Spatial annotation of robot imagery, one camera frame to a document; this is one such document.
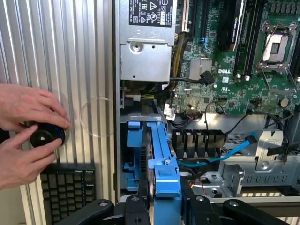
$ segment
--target black dial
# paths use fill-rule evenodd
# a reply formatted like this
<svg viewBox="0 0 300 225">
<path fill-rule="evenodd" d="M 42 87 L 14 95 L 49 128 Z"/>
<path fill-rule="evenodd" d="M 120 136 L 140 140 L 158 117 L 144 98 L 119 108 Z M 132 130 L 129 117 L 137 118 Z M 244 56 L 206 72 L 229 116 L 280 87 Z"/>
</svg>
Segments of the black dial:
<svg viewBox="0 0 300 225">
<path fill-rule="evenodd" d="M 48 144 L 56 139 L 62 139 L 62 144 L 66 139 L 66 134 L 63 128 L 47 124 L 40 123 L 38 124 L 38 130 L 34 132 L 30 137 L 31 145 L 36 148 Z"/>
</svg>

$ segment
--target hand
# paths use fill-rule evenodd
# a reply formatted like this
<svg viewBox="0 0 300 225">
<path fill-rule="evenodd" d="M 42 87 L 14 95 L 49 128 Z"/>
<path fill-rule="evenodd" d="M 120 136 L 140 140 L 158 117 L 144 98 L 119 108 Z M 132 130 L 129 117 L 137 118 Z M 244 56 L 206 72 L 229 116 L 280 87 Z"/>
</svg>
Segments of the hand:
<svg viewBox="0 0 300 225">
<path fill-rule="evenodd" d="M 67 113 L 55 96 L 45 90 L 0 84 L 0 127 L 21 132 L 21 123 L 34 121 L 70 129 Z"/>
<path fill-rule="evenodd" d="M 29 151 L 20 149 L 37 129 L 34 125 L 0 144 L 0 190 L 34 182 L 56 159 L 54 151 L 60 147 L 61 139 Z"/>
</svg>

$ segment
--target black keyboard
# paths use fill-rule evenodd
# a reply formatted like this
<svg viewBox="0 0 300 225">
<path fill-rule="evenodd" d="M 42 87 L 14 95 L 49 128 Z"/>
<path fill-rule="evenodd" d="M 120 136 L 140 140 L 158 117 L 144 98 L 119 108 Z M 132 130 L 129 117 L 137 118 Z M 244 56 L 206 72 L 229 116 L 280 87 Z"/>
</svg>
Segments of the black keyboard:
<svg viewBox="0 0 300 225">
<path fill-rule="evenodd" d="M 52 164 L 41 173 L 47 225 L 52 225 L 95 200 L 92 164 Z"/>
</svg>

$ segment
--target motherboard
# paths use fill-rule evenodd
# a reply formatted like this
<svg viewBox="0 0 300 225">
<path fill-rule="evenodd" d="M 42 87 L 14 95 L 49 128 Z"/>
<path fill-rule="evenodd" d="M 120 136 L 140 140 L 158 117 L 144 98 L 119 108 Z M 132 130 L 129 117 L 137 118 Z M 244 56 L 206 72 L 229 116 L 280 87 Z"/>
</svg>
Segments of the motherboard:
<svg viewBox="0 0 300 225">
<path fill-rule="evenodd" d="M 281 115 L 300 102 L 300 1 L 179 0 L 176 34 L 190 33 L 181 76 L 212 85 L 179 82 L 176 113 L 204 112 L 211 101 L 227 114 L 249 110 Z M 218 108 L 210 105 L 208 113 Z"/>
</svg>

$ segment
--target warning label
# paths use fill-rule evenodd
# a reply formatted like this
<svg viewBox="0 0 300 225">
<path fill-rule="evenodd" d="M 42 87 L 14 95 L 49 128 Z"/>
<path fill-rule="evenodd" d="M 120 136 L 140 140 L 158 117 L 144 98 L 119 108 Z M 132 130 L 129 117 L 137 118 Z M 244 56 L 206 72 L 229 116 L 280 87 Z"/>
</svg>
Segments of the warning label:
<svg viewBox="0 0 300 225">
<path fill-rule="evenodd" d="M 173 0 L 129 0 L 129 25 L 171 27 Z"/>
</svg>

